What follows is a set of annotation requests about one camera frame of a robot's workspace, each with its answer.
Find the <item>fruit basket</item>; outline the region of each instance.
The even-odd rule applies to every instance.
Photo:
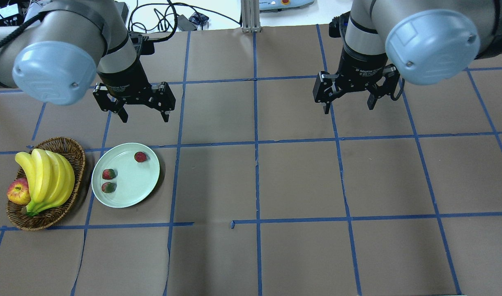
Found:
[[[11,201],[7,201],[8,219],[17,228],[28,231],[42,230],[50,227],[60,221],[69,212],[69,210],[74,205],[76,198],[78,197],[80,185],[83,179],[83,172],[85,170],[85,150],[83,150],[80,143],[71,138],[54,137],[37,144],[37,146],[35,146],[34,148],[50,150],[52,152],[63,155],[72,165],[72,169],[74,170],[75,175],[75,182],[74,190],[72,191],[69,199],[64,204],[56,208],[49,208],[48,210],[44,210],[33,217],[29,217],[21,213],[23,206],[14,204]],[[24,171],[20,167],[16,176],[16,180],[24,176]]]

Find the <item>red apple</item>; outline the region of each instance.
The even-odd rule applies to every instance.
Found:
[[[30,202],[28,180],[26,178],[19,178],[12,182],[8,187],[7,197],[14,204],[26,206]]]

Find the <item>round plate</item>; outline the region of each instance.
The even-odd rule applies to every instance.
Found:
[[[147,160],[137,162],[134,154],[142,151]],[[116,178],[104,180],[101,174],[105,169],[113,169]],[[92,172],[92,191],[102,204],[111,208],[126,208],[138,204],[151,193],[159,177],[159,160],[154,151],[139,143],[125,143],[107,151],[97,161]],[[105,182],[116,184],[112,193],[101,191]]]

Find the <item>red strawberry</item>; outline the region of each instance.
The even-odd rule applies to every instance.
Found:
[[[144,162],[147,160],[147,155],[144,154],[143,152],[139,151],[139,152],[136,152],[136,154],[134,154],[134,159],[137,162]]]
[[[105,180],[112,180],[116,178],[116,172],[114,172],[113,169],[103,170],[103,173],[101,173],[101,178],[104,178]]]
[[[114,183],[105,182],[101,185],[101,191],[104,193],[111,193],[114,192],[114,190],[116,190],[116,184]]]

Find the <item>blue cap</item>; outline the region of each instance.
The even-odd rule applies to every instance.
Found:
[[[447,9],[422,11],[401,20],[386,38],[386,53],[403,78],[434,84],[453,77],[479,52],[476,25]]]
[[[12,77],[19,88],[41,102],[71,105],[89,89],[96,77],[96,64],[80,47],[43,41],[18,54]]]

